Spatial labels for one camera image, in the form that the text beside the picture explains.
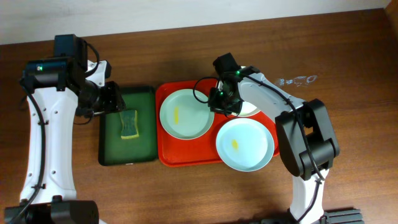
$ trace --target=wooden table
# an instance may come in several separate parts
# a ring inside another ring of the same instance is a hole
[[[111,80],[120,85],[214,75],[212,62],[226,52],[272,82],[316,75],[308,86],[283,89],[328,108],[341,153],[326,179],[324,208],[360,208],[367,223],[398,220],[398,43],[384,10],[86,40],[111,63]],[[51,56],[52,47],[52,41],[0,46],[0,217],[18,204],[27,169],[29,114],[17,109],[18,79],[28,60]],[[234,222],[284,212],[292,201],[292,178],[279,157],[251,173],[159,161],[103,167],[99,128],[98,119],[74,127],[73,177],[78,199],[94,200],[109,223]]]

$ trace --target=green tray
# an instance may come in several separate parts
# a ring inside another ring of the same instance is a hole
[[[100,117],[98,162],[102,166],[153,161],[157,158],[155,90],[151,86],[121,89],[126,110],[137,110],[139,137],[121,139],[119,113]]]

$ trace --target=white wall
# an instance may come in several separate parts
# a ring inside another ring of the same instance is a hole
[[[391,0],[1,0],[0,44],[386,7]]]

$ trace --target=green sponge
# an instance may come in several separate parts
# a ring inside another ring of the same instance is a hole
[[[122,121],[122,139],[138,138],[137,111],[126,110],[119,113]]]

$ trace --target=tray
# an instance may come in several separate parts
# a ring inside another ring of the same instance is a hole
[[[157,158],[155,90],[151,86],[121,89],[126,110],[137,110],[136,139],[121,139],[119,113],[100,117],[98,162],[103,166],[153,161]]]
[[[216,149],[216,137],[220,128],[231,120],[223,114],[215,114],[211,128],[203,136],[192,140],[181,140],[169,135],[162,127],[159,119],[159,111],[163,101],[171,93],[185,88],[193,88],[196,80],[172,82],[161,85],[155,94],[156,103],[156,125],[157,125],[157,144],[159,159],[169,167],[181,167],[199,164],[211,164],[222,162]],[[210,93],[210,88],[216,86],[216,80],[202,80],[197,90],[206,96]],[[258,113],[248,118],[262,123],[271,132],[274,138],[274,156],[279,155],[279,145],[276,136],[275,124],[264,114]]]

